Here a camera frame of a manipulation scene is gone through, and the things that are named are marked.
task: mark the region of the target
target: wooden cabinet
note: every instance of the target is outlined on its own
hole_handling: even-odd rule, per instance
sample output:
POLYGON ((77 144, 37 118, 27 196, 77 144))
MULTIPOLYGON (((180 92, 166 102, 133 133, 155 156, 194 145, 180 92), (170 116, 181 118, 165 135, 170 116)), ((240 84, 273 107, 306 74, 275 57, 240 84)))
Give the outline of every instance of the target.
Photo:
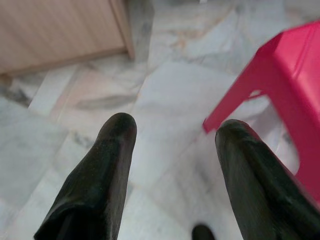
POLYGON ((125 51, 123 0, 0 0, 0 74, 125 51))

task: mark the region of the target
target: plastic stool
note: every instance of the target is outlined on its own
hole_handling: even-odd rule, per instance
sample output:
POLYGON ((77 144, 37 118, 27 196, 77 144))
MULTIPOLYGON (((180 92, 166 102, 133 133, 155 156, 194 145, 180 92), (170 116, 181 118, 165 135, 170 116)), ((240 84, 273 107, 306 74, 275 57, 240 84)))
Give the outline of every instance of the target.
POLYGON ((218 129, 253 91, 267 95, 284 121, 300 158, 296 178, 320 203, 319 21, 284 31, 263 45, 205 119, 205 131, 218 129))

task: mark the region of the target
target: marble floor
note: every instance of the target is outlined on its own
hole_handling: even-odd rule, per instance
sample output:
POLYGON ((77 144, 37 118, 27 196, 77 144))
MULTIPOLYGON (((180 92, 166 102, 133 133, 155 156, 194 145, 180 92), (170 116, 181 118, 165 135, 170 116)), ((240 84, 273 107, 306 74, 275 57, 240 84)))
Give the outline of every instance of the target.
MULTIPOLYGON (((119 240, 191 239, 207 223, 241 240, 212 132, 202 122, 258 47, 320 16, 318 0, 130 0, 136 60, 115 55, 0 80, 0 239, 32 239, 103 123, 138 133, 119 240)), ((249 123, 293 173, 295 146, 267 98, 249 123)))

